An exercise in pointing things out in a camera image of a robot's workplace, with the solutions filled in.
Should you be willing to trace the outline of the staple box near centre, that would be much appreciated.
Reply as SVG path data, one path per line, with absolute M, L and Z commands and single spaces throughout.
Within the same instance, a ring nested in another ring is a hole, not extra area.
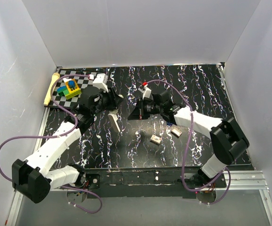
M 161 141 L 162 141 L 162 138 L 160 138 L 160 137 L 158 137 L 158 136 L 156 136 L 156 135 L 152 135 L 151 138 L 150 138 L 150 141 L 151 141 L 151 142 L 154 142 L 154 143 L 156 143 L 156 144 L 160 144 Z

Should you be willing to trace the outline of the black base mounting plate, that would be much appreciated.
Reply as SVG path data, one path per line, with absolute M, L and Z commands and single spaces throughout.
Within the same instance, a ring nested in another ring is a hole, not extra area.
M 195 199 L 196 193 L 182 184 L 180 167 L 85 169 L 85 184 L 102 198 L 182 197 Z

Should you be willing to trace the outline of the black white checkerboard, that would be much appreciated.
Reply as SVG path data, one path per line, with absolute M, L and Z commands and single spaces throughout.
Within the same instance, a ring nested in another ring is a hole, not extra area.
M 57 104 L 60 106 L 70 109 L 79 100 L 82 91 L 87 87 L 92 85 L 94 78 L 98 73 L 103 73 L 99 69 L 87 69 L 87 68 L 77 68 L 77 69 L 67 69 L 58 68 L 56 73 L 63 77 L 65 75 L 70 75 L 67 78 L 60 80 L 52 93 L 52 97 L 55 100 L 50 100 L 46 105 L 47 107 L 57 108 Z

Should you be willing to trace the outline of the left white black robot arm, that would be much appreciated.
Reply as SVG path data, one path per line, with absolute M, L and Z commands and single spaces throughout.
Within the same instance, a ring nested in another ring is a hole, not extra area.
M 12 164 L 13 187 L 34 203 L 41 202 L 50 190 L 64 185 L 82 188 L 86 183 L 86 173 L 82 167 L 76 164 L 56 170 L 51 170 L 51 167 L 92 126 L 101 112 L 109 111 L 114 130 L 120 132 L 116 113 L 123 100 L 123 95 L 117 94 L 114 88 L 109 87 L 104 91 L 94 86 L 86 87 L 54 133 L 54 138 L 48 139 L 24 161 L 17 159 Z

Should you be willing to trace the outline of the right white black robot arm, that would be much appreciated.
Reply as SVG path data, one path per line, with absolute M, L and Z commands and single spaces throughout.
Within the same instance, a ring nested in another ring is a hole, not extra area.
M 139 98 L 128 120 L 146 120 L 153 114 L 160 114 L 168 123 L 192 128 L 211 140 L 214 154 L 191 178 L 203 187 L 211 186 L 216 175 L 249 147 L 249 141 L 235 118 L 220 119 L 191 112 L 189 108 L 173 103 L 168 91 L 153 94 L 152 98 Z

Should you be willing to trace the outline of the staple box right one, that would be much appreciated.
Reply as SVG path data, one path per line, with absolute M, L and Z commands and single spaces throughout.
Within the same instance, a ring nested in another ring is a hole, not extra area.
M 182 134 L 182 132 L 181 132 L 180 130 L 176 129 L 176 128 L 173 128 L 173 129 L 171 130 L 171 133 L 174 134 L 174 135 L 177 136 L 177 137 L 180 137 L 181 134 Z

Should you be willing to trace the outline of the aluminium frame rail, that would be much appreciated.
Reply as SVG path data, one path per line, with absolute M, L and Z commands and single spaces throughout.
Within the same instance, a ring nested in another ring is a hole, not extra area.
M 65 226 L 74 217 L 75 208 L 68 202 L 72 191 L 57 189 L 35 204 L 16 192 L 7 226 Z

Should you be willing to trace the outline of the colourful toy block assembly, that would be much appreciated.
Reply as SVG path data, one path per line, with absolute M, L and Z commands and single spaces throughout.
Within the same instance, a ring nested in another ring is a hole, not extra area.
M 57 93 L 59 96 L 65 97 L 66 100 L 69 100 L 81 94 L 81 89 L 79 88 L 75 79 L 70 79 L 65 82 L 64 86 L 57 89 Z

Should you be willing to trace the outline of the white cream stapler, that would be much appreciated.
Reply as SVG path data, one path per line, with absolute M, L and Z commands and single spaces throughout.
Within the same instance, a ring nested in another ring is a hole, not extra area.
M 112 107 L 110 107 L 109 113 L 108 113 L 108 118 L 111 122 L 111 125 L 116 133 L 120 133 L 121 130 L 118 125 L 118 105 L 114 104 Z

